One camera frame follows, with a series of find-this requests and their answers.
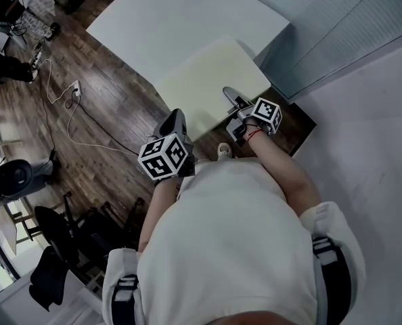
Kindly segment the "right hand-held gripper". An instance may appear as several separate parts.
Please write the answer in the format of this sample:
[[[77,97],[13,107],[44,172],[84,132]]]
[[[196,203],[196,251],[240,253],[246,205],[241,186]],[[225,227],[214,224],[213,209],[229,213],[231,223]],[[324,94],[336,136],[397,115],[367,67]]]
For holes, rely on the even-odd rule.
[[[255,127],[259,127],[267,135],[276,134],[282,122],[280,106],[259,97],[255,104],[248,102],[239,93],[231,88],[224,87],[223,94],[235,108],[231,114],[226,131],[234,142],[239,145],[244,143],[244,134],[249,121],[255,121]]]

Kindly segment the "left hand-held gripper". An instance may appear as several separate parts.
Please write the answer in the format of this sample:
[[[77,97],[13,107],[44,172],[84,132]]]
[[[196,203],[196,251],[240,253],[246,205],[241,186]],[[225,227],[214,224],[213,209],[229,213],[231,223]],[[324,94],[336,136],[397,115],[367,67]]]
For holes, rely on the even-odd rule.
[[[137,161],[153,181],[190,177],[195,173],[193,147],[185,115],[176,108],[156,126],[148,142],[141,147]]]

